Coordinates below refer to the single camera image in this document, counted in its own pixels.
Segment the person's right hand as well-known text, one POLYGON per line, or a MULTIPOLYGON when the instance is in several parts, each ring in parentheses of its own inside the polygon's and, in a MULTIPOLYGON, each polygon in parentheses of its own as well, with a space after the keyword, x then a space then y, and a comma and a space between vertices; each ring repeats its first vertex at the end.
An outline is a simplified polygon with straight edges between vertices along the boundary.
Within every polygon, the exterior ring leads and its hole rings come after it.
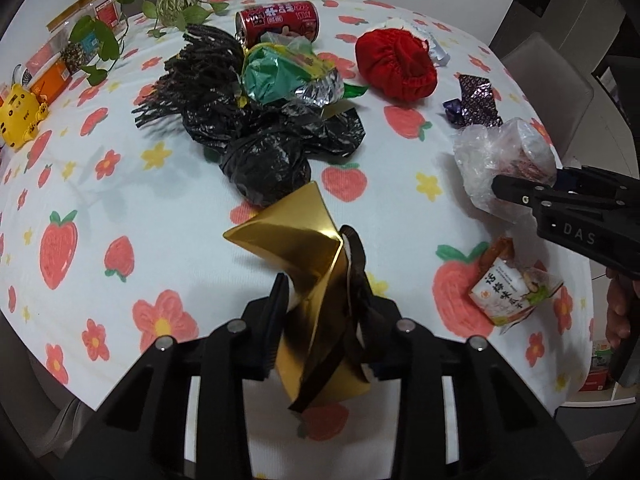
POLYGON ((631 304, 639 298, 639 282, 628 281, 622 274, 606 269, 606 277, 610 280, 606 293, 606 326, 605 337, 611 347, 616 350, 632 333, 629 312, 631 304))

